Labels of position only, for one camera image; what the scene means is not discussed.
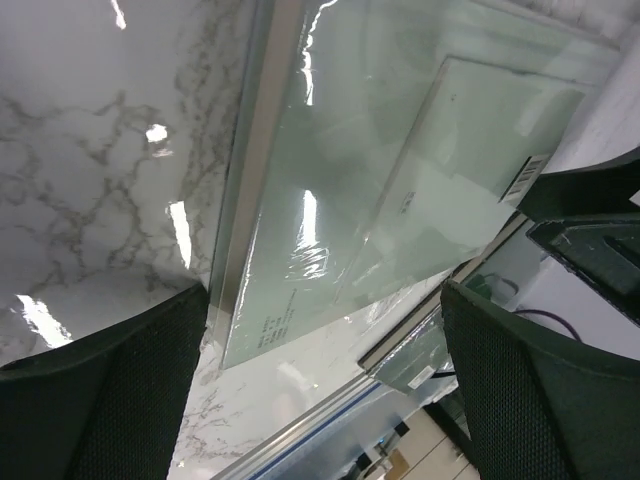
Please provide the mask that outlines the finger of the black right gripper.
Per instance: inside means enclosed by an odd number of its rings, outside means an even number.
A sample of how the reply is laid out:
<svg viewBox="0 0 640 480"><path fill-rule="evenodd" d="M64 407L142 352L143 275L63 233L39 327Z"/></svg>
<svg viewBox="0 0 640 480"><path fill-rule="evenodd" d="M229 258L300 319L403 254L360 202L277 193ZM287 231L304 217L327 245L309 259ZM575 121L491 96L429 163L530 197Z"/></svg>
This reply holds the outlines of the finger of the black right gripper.
<svg viewBox="0 0 640 480"><path fill-rule="evenodd" d="M639 298L637 213L547 220L527 237L601 295Z"/></svg>
<svg viewBox="0 0 640 480"><path fill-rule="evenodd" d="M522 201L519 212L531 220L637 213L639 150L585 168L543 174Z"/></svg>

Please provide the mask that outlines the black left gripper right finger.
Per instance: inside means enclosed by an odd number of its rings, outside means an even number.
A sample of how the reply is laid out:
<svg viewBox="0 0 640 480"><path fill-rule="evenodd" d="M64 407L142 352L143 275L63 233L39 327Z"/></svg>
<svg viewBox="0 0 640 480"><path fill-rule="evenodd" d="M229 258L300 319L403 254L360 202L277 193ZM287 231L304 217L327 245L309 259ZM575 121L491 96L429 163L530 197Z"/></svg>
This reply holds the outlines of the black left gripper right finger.
<svg viewBox="0 0 640 480"><path fill-rule="evenodd" d="M636 479L639 363L452 281L444 332L483 479Z"/></svg>

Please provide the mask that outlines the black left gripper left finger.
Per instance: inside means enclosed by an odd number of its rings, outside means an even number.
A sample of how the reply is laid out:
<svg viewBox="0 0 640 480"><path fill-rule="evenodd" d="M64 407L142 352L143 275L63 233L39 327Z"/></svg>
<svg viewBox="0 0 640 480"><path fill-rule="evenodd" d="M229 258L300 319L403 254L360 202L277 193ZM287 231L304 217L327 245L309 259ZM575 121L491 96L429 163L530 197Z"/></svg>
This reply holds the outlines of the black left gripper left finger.
<svg viewBox="0 0 640 480"><path fill-rule="evenodd" d="M200 357L195 285L1 369L4 479L164 479Z"/></svg>

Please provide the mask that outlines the clear plastic file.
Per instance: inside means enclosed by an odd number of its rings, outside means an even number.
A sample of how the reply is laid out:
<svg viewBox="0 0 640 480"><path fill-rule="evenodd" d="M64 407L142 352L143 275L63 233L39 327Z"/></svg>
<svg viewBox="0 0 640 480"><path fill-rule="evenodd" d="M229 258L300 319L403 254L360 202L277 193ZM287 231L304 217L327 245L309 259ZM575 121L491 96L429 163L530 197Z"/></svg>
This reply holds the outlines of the clear plastic file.
<svg viewBox="0 0 640 480"><path fill-rule="evenodd" d="M268 1L210 281L230 368L477 255L618 45L512 1Z"/></svg>

